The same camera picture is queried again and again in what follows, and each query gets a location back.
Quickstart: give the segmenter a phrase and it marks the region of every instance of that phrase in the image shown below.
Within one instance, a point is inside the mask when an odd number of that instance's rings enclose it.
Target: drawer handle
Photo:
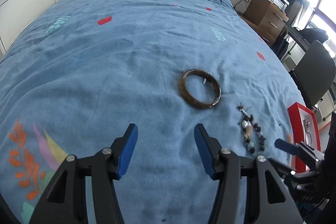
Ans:
[[[276,26],[276,25],[274,25],[272,22],[270,22],[270,24],[271,24],[271,25],[273,25],[274,27],[276,27],[276,28],[277,28],[277,26]]]
[[[279,19],[281,19],[282,20],[282,18],[280,17],[280,16],[278,16],[276,13],[274,13]]]

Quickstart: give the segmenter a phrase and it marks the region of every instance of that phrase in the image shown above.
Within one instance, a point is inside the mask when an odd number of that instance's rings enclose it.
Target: backpack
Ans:
[[[319,41],[321,44],[329,39],[325,30],[320,28],[305,28],[299,31],[299,34],[308,41],[309,44],[312,44],[314,40]]]

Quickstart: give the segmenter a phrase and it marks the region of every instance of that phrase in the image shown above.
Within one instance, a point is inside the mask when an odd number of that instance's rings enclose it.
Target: orange leaf pattern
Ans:
[[[9,138],[17,143],[17,150],[10,150],[9,152],[9,163],[14,167],[23,167],[23,172],[16,172],[15,178],[21,179],[18,184],[23,188],[33,186],[33,190],[26,195],[27,200],[33,200],[40,193],[39,189],[39,171],[40,164],[34,160],[34,155],[29,153],[28,148],[23,151],[23,162],[20,152],[27,140],[27,133],[23,131],[23,124],[20,124],[20,120],[17,120],[14,125],[14,133],[9,133]],[[41,172],[40,179],[44,179],[46,172]]]
[[[16,157],[16,156],[19,156],[20,153],[18,151],[16,151],[16,150],[10,150],[9,155],[11,157]]]
[[[43,171],[43,172],[40,174],[40,178],[44,179],[46,174],[47,174],[47,172]]]
[[[26,173],[16,172],[15,177],[17,179],[23,179],[26,176]]]
[[[9,163],[15,167],[21,167],[22,166],[22,162],[19,160],[16,160],[14,158],[9,158]]]

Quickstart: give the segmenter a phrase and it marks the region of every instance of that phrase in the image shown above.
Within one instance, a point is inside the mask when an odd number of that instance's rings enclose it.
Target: beaded bracelet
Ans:
[[[246,142],[246,148],[247,150],[251,153],[254,154],[256,149],[254,147],[254,143],[251,141],[251,134],[253,131],[253,128],[256,130],[258,137],[259,137],[259,153],[265,151],[265,140],[266,138],[264,137],[261,127],[257,123],[253,123],[254,117],[253,115],[248,115],[246,111],[244,110],[244,107],[240,104],[238,106],[238,109],[243,113],[244,119],[241,122],[241,127],[244,130],[244,139]]]

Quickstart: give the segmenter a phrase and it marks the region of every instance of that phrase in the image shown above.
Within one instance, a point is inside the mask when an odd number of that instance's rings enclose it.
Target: blue blanket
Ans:
[[[222,97],[213,109],[181,97],[179,79],[191,68],[218,80]],[[203,79],[187,85],[196,98],[213,99]],[[203,123],[223,147],[251,156],[242,103],[262,127],[264,154],[287,162],[274,141],[292,134],[287,108],[303,104],[229,0],[60,0],[9,49],[0,88],[0,193],[24,224],[67,154],[94,155],[130,123],[139,137],[115,183],[125,223],[207,223],[218,183],[204,171],[194,126]],[[258,149],[255,132],[252,141]],[[242,187],[238,223],[244,204]]]

